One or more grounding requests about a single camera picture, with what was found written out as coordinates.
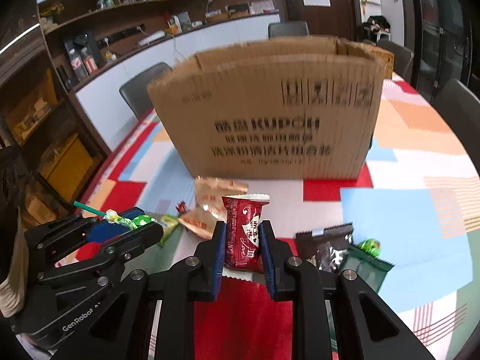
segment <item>yellow box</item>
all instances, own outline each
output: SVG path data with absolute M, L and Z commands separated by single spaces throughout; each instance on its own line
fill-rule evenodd
M 71 135 L 62 147 L 59 156 L 51 163 L 45 164 L 40 173 L 68 202 L 93 164 L 93 158 L 78 139 L 78 134 Z

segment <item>green lollipop stick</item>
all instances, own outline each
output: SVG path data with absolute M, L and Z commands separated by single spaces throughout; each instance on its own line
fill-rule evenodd
M 88 211 L 88 212 L 91 212 L 92 214 L 95 214 L 95 215 L 98 215 L 98 216 L 101 216 L 102 218 L 106 215 L 106 212 L 101 212 L 99 210 L 96 210 L 95 208 L 92 208 L 92 207 L 88 207 L 86 206 L 85 204 L 82 204 L 80 202 L 77 202 L 76 200 L 73 202 L 73 206 L 74 207 L 79 207 L 85 211 Z

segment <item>dining table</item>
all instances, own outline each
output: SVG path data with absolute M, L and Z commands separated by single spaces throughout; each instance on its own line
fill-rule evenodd
M 249 193 L 270 195 L 261 219 L 294 253 L 297 232 L 347 222 L 354 239 L 379 240 L 381 258 L 394 265 L 379 296 L 436 360 L 457 356 L 480 320 L 480 179 L 452 130 L 400 76 L 383 82 L 357 180 L 244 181 Z M 81 199 L 100 211 L 137 206 L 155 218 L 177 215 L 181 201 L 195 207 L 194 178 L 154 110 L 108 157 Z M 169 269 L 201 241 L 180 226 L 163 247 L 127 262 L 125 274 Z M 97 251 L 84 245 L 59 264 Z M 270 300 L 255 275 L 222 278 L 217 302 L 195 306 L 197 359 L 291 358 L 291 304 Z M 160 310 L 159 303 L 155 323 Z M 153 329 L 151 358 L 156 339 Z

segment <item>tablecloth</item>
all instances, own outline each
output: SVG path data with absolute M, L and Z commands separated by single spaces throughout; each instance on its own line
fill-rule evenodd
M 356 240 L 380 240 L 381 258 L 395 267 L 379 295 L 437 360 L 456 356 L 480 319 L 480 180 L 457 137 L 404 80 L 394 75 L 383 83 L 373 145 L 358 180 L 247 182 L 249 192 L 270 194 L 262 219 L 278 238 L 353 222 Z M 181 200 L 194 206 L 194 180 L 153 111 L 109 158 L 82 202 L 103 211 L 136 205 L 176 215 Z M 168 269 L 199 241 L 175 232 L 164 249 L 151 247 L 128 262 L 126 272 Z M 90 256 L 84 248 L 63 263 Z

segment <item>striped patch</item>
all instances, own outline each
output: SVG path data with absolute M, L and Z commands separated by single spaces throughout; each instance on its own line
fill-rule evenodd
M 433 309 L 433 302 L 415 309 L 413 333 L 426 347 L 452 333 L 463 323 L 467 313 L 467 305 L 464 304 L 444 318 L 432 322 Z
M 424 179 L 437 212 L 443 238 L 459 236 L 480 228 L 478 177 Z

